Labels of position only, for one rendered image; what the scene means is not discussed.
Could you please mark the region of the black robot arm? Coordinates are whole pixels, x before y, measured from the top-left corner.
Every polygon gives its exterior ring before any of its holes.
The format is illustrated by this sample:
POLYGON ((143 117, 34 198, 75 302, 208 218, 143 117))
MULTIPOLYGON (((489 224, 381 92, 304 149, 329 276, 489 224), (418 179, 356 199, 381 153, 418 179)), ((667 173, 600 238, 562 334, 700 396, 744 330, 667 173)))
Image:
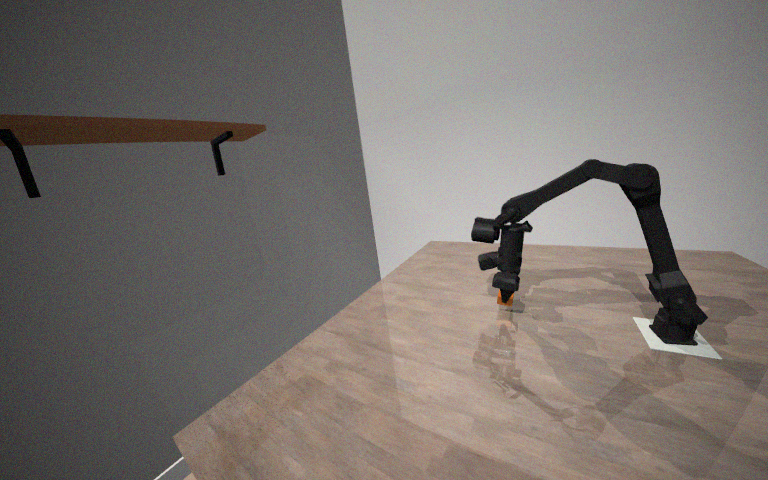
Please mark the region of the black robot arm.
POLYGON ((588 159, 548 184, 509 199, 495 219, 477 217, 471 231, 472 241, 493 244, 502 229, 500 245, 503 248, 523 248, 524 233, 531 232, 533 227, 528 221, 518 222, 541 204, 593 178, 619 184, 639 218, 653 263, 652 273, 645 274, 649 290, 663 306, 649 328, 665 344, 697 345, 693 340, 697 325, 702 325, 708 317, 696 304, 697 297, 678 266, 660 206, 659 173, 652 165, 623 166, 588 159), (505 225, 509 222, 511 225, 505 225))

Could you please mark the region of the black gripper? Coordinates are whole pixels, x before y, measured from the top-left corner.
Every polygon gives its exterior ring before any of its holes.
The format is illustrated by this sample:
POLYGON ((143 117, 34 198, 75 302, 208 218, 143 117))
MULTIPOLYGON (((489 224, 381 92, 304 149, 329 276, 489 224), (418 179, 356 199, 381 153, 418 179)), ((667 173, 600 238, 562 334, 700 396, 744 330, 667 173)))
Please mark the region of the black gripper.
POLYGON ((522 250, 507 249, 500 245, 499 254, 502 255, 502 266, 500 272, 493 278, 492 286, 499 288, 502 296, 502 303, 507 303, 514 291, 519 291, 520 267, 522 265, 522 250))

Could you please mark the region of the orange block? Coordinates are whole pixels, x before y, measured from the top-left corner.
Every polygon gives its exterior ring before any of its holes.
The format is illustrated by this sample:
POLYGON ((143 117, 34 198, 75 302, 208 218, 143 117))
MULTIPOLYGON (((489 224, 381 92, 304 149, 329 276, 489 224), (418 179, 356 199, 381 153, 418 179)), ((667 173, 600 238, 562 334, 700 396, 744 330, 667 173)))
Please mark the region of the orange block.
POLYGON ((498 298, 497 298, 497 304, 504 305, 504 306, 512 306, 513 296, 514 296, 514 293, 511 295, 511 297, 510 297, 510 299, 508 300, 507 303, 502 303, 502 296, 501 296, 501 292, 499 290, 498 298))

